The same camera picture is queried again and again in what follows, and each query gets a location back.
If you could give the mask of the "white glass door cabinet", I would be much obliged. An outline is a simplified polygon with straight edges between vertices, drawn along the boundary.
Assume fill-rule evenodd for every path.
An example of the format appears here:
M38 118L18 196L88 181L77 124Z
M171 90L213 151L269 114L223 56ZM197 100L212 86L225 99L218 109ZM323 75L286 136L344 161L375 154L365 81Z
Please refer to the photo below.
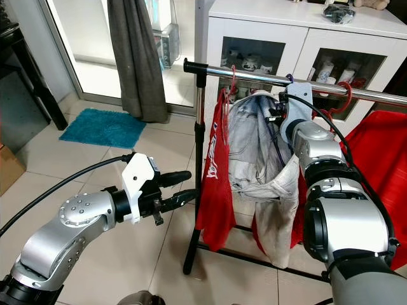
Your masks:
M325 5L295 0L213 0L196 61L241 72L316 81L333 57L329 85L358 67L354 89L381 92L407 63L407 24L387 10L354 8L349 24L334 24Z

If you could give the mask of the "teal floor mat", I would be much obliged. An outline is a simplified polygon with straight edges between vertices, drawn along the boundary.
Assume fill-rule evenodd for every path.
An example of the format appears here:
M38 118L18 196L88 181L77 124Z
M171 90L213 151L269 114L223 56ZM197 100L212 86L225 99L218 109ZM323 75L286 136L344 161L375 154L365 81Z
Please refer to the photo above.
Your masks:
M59 140L131 149L145 127L145 122L124 112L87 108L70 122Z

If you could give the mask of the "grey white garment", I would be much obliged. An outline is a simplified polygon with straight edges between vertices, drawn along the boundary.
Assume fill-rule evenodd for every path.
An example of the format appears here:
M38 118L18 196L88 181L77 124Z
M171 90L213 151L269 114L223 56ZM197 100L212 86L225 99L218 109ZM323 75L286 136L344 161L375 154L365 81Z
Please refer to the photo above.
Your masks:
M268 121L276 103L276 96L259 90L230 105L228 165L233 206L252 209L258 246L273 266L287 268L296 246L300 166L279 127Z

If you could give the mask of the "black plastic bag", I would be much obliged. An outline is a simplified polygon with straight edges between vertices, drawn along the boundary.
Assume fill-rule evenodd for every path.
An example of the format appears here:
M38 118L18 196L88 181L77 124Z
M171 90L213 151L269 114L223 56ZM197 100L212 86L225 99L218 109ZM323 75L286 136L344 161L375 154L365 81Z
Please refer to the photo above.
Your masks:
M349 24L355 18L355 12L347 4L329 4L323 9L323 15L334 24Z

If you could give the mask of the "grey curtain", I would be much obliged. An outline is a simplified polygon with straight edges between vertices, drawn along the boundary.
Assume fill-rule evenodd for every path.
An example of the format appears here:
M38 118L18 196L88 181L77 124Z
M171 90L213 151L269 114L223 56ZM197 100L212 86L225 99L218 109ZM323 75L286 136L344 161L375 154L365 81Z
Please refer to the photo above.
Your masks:
M169 106L150 15L144 0L107 0L114 64L124 111L151 124L169 120Z

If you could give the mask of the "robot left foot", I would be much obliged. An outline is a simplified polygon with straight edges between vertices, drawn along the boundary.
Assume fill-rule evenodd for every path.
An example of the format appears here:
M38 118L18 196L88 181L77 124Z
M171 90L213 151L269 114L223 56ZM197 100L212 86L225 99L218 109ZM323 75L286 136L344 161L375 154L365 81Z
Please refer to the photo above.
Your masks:
M160 305L160 298L148 290L141 290L122 297L116 305Z

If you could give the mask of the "white bottle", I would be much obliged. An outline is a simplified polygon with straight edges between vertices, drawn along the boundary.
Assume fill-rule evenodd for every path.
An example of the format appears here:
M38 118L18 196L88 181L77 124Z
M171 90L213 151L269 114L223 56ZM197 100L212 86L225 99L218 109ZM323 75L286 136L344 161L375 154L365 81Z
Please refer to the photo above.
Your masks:
M334 67L333 57L326 56L323 58L317 70L316 81L319 83L328 83L328 78L331 76Z
M358 67L347 67L343 70L340 74L340 78L338 78L338 83L346 83L348 85L354 86L354 78L357 75L359 68Z

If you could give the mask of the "metal clothes rack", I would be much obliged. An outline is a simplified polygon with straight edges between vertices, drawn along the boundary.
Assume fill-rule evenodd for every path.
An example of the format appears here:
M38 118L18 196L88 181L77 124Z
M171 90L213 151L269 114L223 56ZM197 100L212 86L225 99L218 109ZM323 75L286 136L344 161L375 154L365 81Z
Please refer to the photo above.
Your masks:
M231 78L231 69L211 67L206 64L185 61L185 72L196 78L198 92L203 92L209 76ZM236 79L265 85L286 87L291 83L311 83L313 93L346 94L340 85L322 85L302 79L287 79L251 72L236 73ZM300 120L293 128L293 150L300 161L303 179L309 185L307 207L303 215L303 246L311 257L335 268L341 262L360 261L377 257L386 266L399 247L394 226L386 207L364 175L354 165L354 157L342 133L322 111L313 110L312 120ZM371 250L363 247L340 248L338 226L340 218L348 223L364 224L367 232L385 231L386 238L381 246Z

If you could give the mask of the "red printed garment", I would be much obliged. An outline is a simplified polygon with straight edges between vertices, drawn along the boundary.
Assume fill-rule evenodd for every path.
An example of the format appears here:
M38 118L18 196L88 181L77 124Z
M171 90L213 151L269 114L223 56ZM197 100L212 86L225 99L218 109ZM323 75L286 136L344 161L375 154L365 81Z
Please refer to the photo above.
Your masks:
M224 247L235 226L233 195L230 183L228 140L228 102L230 91L222 88L213 108L209 148L203 169L201 198L196 229L203 243L213 252Z

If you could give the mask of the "black side table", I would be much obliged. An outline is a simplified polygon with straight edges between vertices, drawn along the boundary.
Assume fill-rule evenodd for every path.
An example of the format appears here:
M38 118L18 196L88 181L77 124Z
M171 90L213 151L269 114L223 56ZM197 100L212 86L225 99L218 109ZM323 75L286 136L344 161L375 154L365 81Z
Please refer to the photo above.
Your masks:
M2 28L0 43L1 137L17 153L51 123L64 130L67 120L17 23Z

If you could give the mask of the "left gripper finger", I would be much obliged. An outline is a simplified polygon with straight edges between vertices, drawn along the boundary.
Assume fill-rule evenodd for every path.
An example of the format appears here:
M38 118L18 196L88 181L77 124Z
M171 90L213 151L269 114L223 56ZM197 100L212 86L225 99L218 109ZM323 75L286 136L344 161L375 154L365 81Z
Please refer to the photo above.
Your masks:
M162 200L162 212L174 211L179 207L185 206L190 201L198 198L197 189L187 189L186 191L179 191L173 194L170 198Z
M178 172L165 172L161 174L161 187L174 187L192 178L188 170Z

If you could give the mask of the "printed cardboard box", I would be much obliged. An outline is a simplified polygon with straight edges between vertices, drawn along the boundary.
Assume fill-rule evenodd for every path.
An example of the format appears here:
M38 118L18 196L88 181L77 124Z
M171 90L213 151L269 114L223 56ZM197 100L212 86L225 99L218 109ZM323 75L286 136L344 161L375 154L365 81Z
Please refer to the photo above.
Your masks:
M25 166L18 160L17 155L8 146L1 145L0 148L0 183L1 195L11 189L18 178L25 172Z

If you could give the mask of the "small grey appliance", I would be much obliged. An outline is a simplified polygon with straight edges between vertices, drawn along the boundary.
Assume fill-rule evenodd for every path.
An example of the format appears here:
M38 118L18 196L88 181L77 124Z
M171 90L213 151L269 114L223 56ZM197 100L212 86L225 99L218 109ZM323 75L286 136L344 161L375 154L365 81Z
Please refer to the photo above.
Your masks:
M153 35L161 70L171 69L172 64L180 57L180 33L177 24L171 23L162 30L154 30Z

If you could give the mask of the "beige plush toy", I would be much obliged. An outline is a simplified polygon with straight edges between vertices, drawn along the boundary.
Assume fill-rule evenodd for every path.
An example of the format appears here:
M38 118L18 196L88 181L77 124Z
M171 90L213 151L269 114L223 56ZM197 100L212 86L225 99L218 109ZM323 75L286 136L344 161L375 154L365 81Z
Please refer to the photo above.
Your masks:
M352 0L355 8L372 8L383 11L390 3L390 0Z

